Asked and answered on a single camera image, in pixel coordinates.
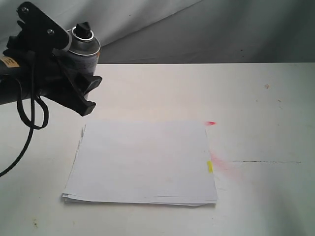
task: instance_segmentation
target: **black cable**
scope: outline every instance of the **black cable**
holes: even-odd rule
[[[20,154],[18,155],[18,157],[14,160],[14,162],[8,166],[4,171],[2,171],[0,173],[0,177],[2,177],[3,175],[5,175],[6,173],[8,173],[10,170],[13,169],[13,167],[16,166],[16,164],[18,164],[18,162],[21,160],[21,158],[23,157],[23,155],[25,154],[26,150],[28,149],[32,136],[33,136],[33,132],[34,132],[34,127],[35,127],[35,92],[34,92],[34,71],[35,71],[35,63],[32,66],[31,69],[31,126],[30,126],[30,131],[29,131],[29,135],[28,138],[26,139],[26,142],[24,144],[24,147],[22,149],[22,151],[20,152]],[[19,87],[20,87],[20,91],[19,91],[19,98],[22,101],[22,86],[19,80],[17,80],[15,77],[12,77],[15,81],[18,82]]]

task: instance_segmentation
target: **yellow sticky note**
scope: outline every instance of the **yellow sticky note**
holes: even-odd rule
[[[212,170],[212,163],[211,163],[211,161],[207,161],[207,165],[208,165],[208,171],[209,171],[209,173],[212,173],[213,170]]]

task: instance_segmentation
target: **black power cord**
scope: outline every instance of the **black power cord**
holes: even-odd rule
[[[14,162],[8,166],[4,171],[2,171],[0,173],[0,177],[2,177],[3,175],[5,175],[6,173],[8,173],[10,170],[12,170],[16,164],[18,164],[18,162],[21,160],[21,158],[23,157],[23,155],[25,154],[26,150],[28,149],[33,133],[34,133],[34,129],[41,129],[46,127],[47,123],[48,123],[48,108],[46,106],[46,104],[39,98],[39,96],[35,96],[35,88],[34,88],[34,73],[35,73],[35,63],[32,66],[31,69],[31,120],[29,121],[28,119],[25,120],[23,116],[23,113],[25,115],[23,106],[21,108],[21,104],[22,104],[22,85],[20,83],[20,81],[18,79],[16,79],[14,76],[11,75],[2,75],[6,78],[11,78],[13,79],[19,86],[19,91],[18,91],[18,99],[17,99],[17,107],[18,107],[18,111],[19,111],[19,115],[22,119],[22,121],[28,126],[30,127],[30,131],[29,131],[29,135],[28,138],[26,139],[26,142],[24,144],[24,147],[22,149],[22,151],[20,152],[20,154],[18,155],[18,157],[14,160]],[[35,125],[35,101],[40,101],[43,103],[43,105],[40,104],[40,106],[42,107],[43,111],[44,111],[44,122],[43,125],[41,127],[38,127]]]

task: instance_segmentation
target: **spray paint can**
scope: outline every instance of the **spray paint can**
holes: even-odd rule
[[[97,65],[100,42],[94,37],[94,33],[88,22],[77,24],[68,30],[72,38],[70,47],[66,51],[74,66],[83,75],[93,75]]]

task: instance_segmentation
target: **dirt speck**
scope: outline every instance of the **dirt speck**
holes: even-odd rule
[[[34,228],[38,229],[38,223],[37,223],[36,219],[33,220],[33,225],[34,225]]]

